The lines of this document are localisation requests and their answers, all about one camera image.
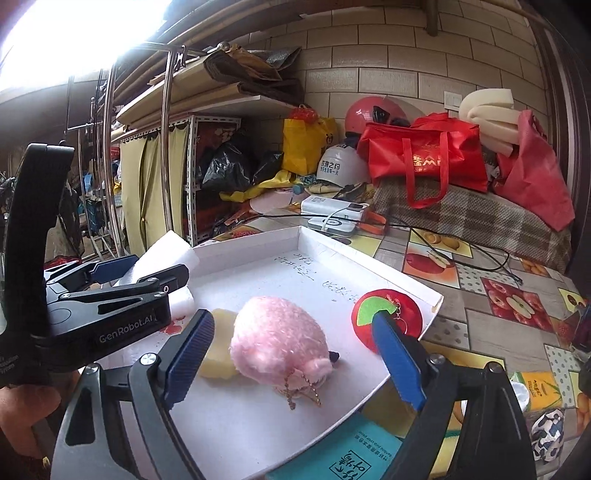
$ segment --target white electronic device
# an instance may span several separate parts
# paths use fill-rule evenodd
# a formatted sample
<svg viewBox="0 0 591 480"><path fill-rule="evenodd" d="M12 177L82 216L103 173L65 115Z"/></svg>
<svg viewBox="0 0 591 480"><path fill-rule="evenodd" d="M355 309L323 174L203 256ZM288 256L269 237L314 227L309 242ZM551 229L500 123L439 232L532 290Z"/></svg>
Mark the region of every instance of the white electronic device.
<svg viewBox="0 0 591 480"><path fill-rule="evenodd" d="M319 215L308 220L308 226L314 230L351 236L368 208L367 203L351 203L312 195L302 200L301 214Z"/></svg>

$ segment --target pink fluffy plush toy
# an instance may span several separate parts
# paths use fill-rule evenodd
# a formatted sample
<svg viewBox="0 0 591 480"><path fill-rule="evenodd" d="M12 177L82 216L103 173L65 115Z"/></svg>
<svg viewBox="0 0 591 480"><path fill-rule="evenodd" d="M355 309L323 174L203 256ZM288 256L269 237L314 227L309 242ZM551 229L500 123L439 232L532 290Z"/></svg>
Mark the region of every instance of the pink fluffy plush toy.
<svg viewBox="0 0 591 480"><path fill-rule="evenodd" d="M332 371L320 325L294 303L253 297L236 317L230 356L236 369L261 384L273 385L295 408L292 396L311 389Z"/></svg>

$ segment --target helmet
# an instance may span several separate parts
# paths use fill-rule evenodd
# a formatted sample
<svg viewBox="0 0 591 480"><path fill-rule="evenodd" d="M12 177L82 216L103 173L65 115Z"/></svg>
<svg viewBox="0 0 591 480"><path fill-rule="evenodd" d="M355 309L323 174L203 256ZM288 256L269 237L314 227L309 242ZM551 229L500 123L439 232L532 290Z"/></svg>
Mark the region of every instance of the helmet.
<svg viewBox="0 0 591 480"><path fill-rule="evenodd" d="M324 152L316 173L318 180L325 180L345 187L370 182L369 168L357 151L347 145L335 145Z"/></svg>
<svg viewBox="0 0 591 480"><path fill-rule="evenodd" d="M345 132L362 134L367 122L379 122L379 119L374 118L374 107L382 109L382 113L389 113L382 123L389 124L393 118L406 118L402 109L388 97L368 96L357 100L347 111Z"/></svg>

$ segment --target blue basket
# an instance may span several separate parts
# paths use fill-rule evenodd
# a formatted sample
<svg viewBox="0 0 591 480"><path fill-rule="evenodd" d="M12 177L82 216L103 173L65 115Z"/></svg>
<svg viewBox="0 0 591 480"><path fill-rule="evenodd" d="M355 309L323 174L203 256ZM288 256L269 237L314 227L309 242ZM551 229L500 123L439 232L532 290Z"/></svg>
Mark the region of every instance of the blue basket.
<svg viewBox="0 0 591 480"><path fill-rule="evenodd" d="M99 229L105 226L105 218L103 217L103 210L100 204L100 200L86 201L86 211L88 214L86 221L91 235L97 235Z"/></svg>

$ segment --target light switch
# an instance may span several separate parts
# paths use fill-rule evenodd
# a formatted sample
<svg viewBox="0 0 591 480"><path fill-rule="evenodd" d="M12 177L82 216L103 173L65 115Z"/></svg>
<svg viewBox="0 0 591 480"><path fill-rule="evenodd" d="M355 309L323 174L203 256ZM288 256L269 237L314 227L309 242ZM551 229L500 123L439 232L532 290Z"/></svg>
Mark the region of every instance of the light switch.
<svg viewBox="0 0 591 480"><path fill-rule="evenodd" d="M462 96L459 93L443 92L443 102L445 103L446 110L459 112Z"/></svg>

